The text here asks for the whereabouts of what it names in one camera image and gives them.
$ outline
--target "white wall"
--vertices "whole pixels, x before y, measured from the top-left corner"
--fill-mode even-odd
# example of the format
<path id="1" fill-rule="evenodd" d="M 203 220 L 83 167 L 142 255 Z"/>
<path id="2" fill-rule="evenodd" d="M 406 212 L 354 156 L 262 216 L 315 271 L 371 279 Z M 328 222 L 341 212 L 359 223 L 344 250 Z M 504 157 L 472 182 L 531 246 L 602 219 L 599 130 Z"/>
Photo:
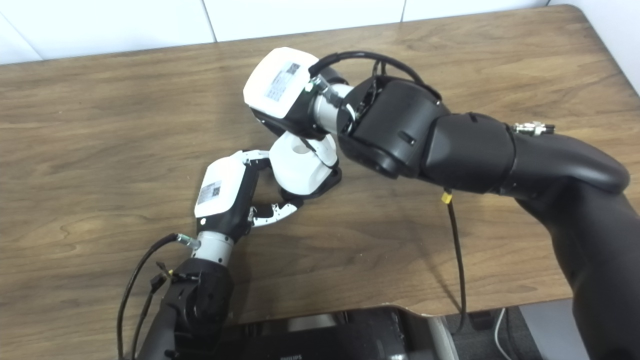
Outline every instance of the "white wall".
<path id="1" fill-rule="evenodd" d="M 218 41 L 399 22 L 404 0 L 204 0 Z"/>
<path id="2" fill-rule="evenodd" d="M 0 65 L 42 60 L 0 13 Z"/>
<path id="3" fill-rule="evenodd" d="M 201 0 L 0 0 L 0 13 L 43 59 L 214 41 Z"/>
<path id="4" fill-rule="evenodd" d="M 544 6 L 547 0 L 0 0 L 0 64 Z M 640 93 L 640 0 L 582 9 Z"/>
<path id="5" fill-rule="evenodd" d="M 580 8 L 640 94 L 640 0 L 551 0 L 550 4 Z"/>
<path id="6" fill-rule="evenodd" d="M 406 0 L 404 21 L 545 6 L 547 0 Z"/>

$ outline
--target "wood grain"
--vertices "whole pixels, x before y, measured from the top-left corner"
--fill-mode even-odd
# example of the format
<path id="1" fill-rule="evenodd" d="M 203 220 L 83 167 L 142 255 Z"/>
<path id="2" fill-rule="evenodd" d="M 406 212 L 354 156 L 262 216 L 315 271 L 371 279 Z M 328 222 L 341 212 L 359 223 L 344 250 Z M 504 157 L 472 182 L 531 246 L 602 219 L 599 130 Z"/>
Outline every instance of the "wood grain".
<path id="1" fill-rule="evenodd" d="M 619 159 L 640 206 L 640 100 L 584 16 L 568 6 L 0 67 L 0 346 L 7 359 L 114 359 L 131 269 L 170 232 L 193 234 L 205 167 L 275 140 L 242 88 L 290 46 L 395 56 L 453 111 L 541 120 Z M 357 83 L 370 63 L 337 67 Z M 441 190 L 343 161 L 344 180 L 232 255 L 232 322 L 394 304 L 457 311 Z M 272 178 L 258 200 L 274 199 Z M 470 310 L 570 291 L 548 234 L 511 199 L 457 193 Z M 175 266 L 187 252 L 154 259 Z M 127 341 L 146 295 L 143 272 Z"/>

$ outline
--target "cable connector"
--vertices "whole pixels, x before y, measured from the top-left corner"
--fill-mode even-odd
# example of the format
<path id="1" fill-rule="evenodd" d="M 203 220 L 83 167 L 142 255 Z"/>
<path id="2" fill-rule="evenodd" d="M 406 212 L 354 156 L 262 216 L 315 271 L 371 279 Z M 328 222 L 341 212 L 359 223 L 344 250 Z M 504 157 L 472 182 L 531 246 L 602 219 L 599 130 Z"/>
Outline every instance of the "cable connector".
<path id="1" fill-rule="evenodd" d="M 334 108 L 339 109 L 342 104 L 342 98 L 331 84 L 327 82 L 322 76 L 318 75 L 311 79 L 311 83 L 318 89 L 320 95 L 322 95 L 326 102 L 333 105 Z"/>
<path id="2" fill-rule="evenodd" d="M 156 266 L 160 268 L 160 271 L 162 271 L 162 274 L 164 275 L 165 278 L 167 279 L 173 278 L 173 270 L 167 269 L 166 265 L 162 261 L 156 261 Z"/>
<path id="3" fill-rule="evenodd" d="M 442 193 L 442 197 L 440 198 L 440 200 L 442 200 L 442 202 L 444 202 L 445 204 L 448 204 L 451 202 L 452 199 L 453 199 L 453 193 L 451 189 L 445 189 L 444 193 Z"/>
<path id="4" fill-rule="evenodd" d="M 149 284 L 151 284 L 151 293 L 155 294 L 158 290 L 160 290 L 160 288 L 162 288 L 162 285 L 164 285 L 165 282 L 166 275 L 164 274 L 164 272 L 161 272 L 160 274 L 154 276 L 153 279 L 149 281 Z"/>
<path id="5" fill-rule="evenodd" d="M 200 248 L 200 240 L 194 239 L 185 234 L 178 234 L 175 241 L 183 244 L 186 247 L 189 247 L 193 250 L 198 250 Z"/>
<path id="6" fill-rule="evenodd" d="M 541 123 L 540 121 L 534 122 L 525 122 L 523 124 L 513 124 L 511 129 L 514 133 L 530 135 L 530 136 L 540 136 L 542 134 L 553 134 L 556 131 L 555 125 L 546 125 Z"/>

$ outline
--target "yellow cable tie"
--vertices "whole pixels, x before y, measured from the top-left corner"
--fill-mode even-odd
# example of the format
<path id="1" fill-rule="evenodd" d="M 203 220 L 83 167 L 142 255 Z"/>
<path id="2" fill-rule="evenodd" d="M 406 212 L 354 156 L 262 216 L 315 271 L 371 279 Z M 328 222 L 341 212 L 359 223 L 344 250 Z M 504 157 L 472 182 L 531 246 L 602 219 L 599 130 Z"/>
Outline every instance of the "yellow cable tie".
<path id="1" fill-rule="evenodd" d="M 442 202 L 444 202 L 445 204 L 450 203 L 451 199 L 453 199 L 453 194 L 448 193 L 448 192 L 444 192 L 442 194 Z"/>

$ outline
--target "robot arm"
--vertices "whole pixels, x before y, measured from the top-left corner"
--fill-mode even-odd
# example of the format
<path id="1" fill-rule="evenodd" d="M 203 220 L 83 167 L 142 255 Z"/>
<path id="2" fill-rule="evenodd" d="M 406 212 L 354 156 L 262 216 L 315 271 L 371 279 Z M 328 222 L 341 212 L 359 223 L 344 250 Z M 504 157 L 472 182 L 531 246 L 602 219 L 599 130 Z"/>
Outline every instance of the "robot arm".
<path id="1" fill-rule="evenodd" d="M 622 194 L 629 174 L 620 163 L 553 126 L 451 113 L 397 60 L 363 51 L 315 62 L 306 55 L 277 49 L 263 60 L 297 66 L 287 102 L 258 99 L 276 81 L 260 65 L 252 74 L 247 85 L 257 95 L 245 88 L 245 102 L 265 125 L 307 139 L 335 133 L 345 156 L 387 177 L 514 197 L 552 236 L 591 358 L 640 359 L 640 218 Z M 374 74 L 354 88 L 331 84 L 321 71 L 346 58 L 388 63 L 413 80 Z"/>
<path id="2" fill-rule="evenodd" d="M 267 151 L 238 151 L 207 167 L 194 210 L 198 237 L 182 241 L 193 253 L 168 273 L 170 286 L 138 359 L 169 360 L 214 351 L 234 289 L 227 268 L 234 245 L 252 227 L 273 224 L 303 205 L 300 197 L 252 204 L 259 172 L 270 166 Z"/>

